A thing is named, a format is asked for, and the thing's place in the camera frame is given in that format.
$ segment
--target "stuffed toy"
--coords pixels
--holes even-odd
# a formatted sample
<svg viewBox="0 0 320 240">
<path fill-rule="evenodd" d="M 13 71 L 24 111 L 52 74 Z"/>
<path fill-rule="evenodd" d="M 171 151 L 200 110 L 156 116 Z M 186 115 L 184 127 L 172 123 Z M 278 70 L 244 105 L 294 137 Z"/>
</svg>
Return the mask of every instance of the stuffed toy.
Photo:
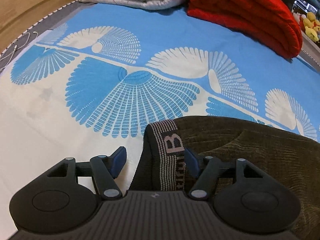
<svg viewBox="0 0 320 240">
<path fill-rule="evenodd" d="M 307 13 L 307 18 L 310 20 L 310 22 L 314 22 L 316 20 L 316 16 L 313 12 L 308 12 Z"/>
<path fill-rule="evenodd" d="M 318 32 L 320 30 L 320 26 L 313 27 L 313 29 Z"/>
<path fill-rule="evenodd" d="M 308 26 L 305 26 L 306 28 L 306 35 L 313 41 L 313 42 L 318 42 L 318 33 L 314 30 L 309 28 Z"/>
<path fill-rule="evenodd" d="M 313 28 L 315 26 L 314 22 L 311 22 L 308 18 L 303 19 L 303 24 L 308 28 Z"/>
</svg>

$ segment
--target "small logo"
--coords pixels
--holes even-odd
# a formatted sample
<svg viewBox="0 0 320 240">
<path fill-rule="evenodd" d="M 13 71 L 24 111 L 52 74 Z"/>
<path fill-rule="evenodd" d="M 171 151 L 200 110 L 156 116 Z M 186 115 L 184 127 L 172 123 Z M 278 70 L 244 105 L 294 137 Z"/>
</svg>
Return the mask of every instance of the small logo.
<svg viewBox="0 0 320 240">
<path fill-rule="evenodd" d="M 183 143 L 179 135 L 176 133 L 164 137 L 164 145 L 167 156 L 177 155 L 184 151 Z"/>
<path fill-rule="evenodd" d="M 153 193 L 152 195 L 150 195 L 151 197 L 153 198 L 157 198 L 157 197 L 160 197 L 160 195 L 158 193 Z"/>
</svg>

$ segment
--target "ribbed black surface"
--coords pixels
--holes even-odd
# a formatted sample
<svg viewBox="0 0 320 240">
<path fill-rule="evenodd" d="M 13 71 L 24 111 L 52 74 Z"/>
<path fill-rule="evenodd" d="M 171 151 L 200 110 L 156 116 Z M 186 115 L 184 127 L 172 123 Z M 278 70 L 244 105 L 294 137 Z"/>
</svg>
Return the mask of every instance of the ribbed black surface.
<svg viewBox="0 0 320 240">
<path fill-rule="evenodd" d="M 105 202 L 96 216 L 73 231 L 51 236 L 19 231 L 10 240 L 297 240 L 290 232 L 254 236 L 238 232 L 215 217 L 209 205 L 181 191 L 129 191 Z"/>
</svg>

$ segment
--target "red blanket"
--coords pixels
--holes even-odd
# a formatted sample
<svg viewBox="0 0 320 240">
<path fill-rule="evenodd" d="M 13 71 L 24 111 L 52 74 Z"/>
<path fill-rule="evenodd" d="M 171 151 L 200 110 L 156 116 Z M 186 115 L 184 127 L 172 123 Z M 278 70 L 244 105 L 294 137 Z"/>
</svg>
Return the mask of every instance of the red blanket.
<svg viewBox="0 0 320 240">
<path fill-rule="evenodd" d="M 299 25 L 281 0 L 190 0 L 188 15 L 245 33 L 284 58 L 302 47 Z"/>
</svg>

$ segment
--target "white cord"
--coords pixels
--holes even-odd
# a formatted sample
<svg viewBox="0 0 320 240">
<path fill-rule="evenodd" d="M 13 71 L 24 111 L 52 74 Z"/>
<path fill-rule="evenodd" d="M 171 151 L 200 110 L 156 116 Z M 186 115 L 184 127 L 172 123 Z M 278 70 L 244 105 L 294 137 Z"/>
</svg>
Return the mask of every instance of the white cord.
<svg viewBox="0 0 320 240">
<path fill-rule="evenodd" d="M 39 33 L 38 33 L 38 32 L 33 32 L 33 33 L 36 34 L 36 37 L 35 37 L 35 39 L 36 39 L 36 38 L 38 37 Z M 9 59 L 9 61 L 8 61 L 8 63 L 7 63 L 4 67 L 0 68 L 0 71 L 3 70 L 5 67 L 7 67 L 7 65 L 9 65 L 9 63 L 11 62 L 11 60 L 12 60 L 12 58 L 13 58 L 14 53 L 15 53 L 17 50 L 22 49 L 22 48 L 28 43 L 28 41 L 29 41 L 29 39 L 30 39 L 30 33 L 27 32 L 27 33 L 24 33 L 23 35 L 25 35 L 25 34 L 28 34 L 28 38 L 27 38 L 27 41 L 26 41 L 21 47 L 18 48 L 18 46 L 15 45 L 15 46 L 14 46 L 14 49 L 13 49 L 13 51 L 12 51 L 11 53 L 9 53 L 7 56 L 5 56 L 5 57 L 3 57 L 3 58 L 0 58 L 0 61 L 1 61 L 1 60 L 4 60 L 5 58 L 11 56 L 10 59 Z"/>
</svg>

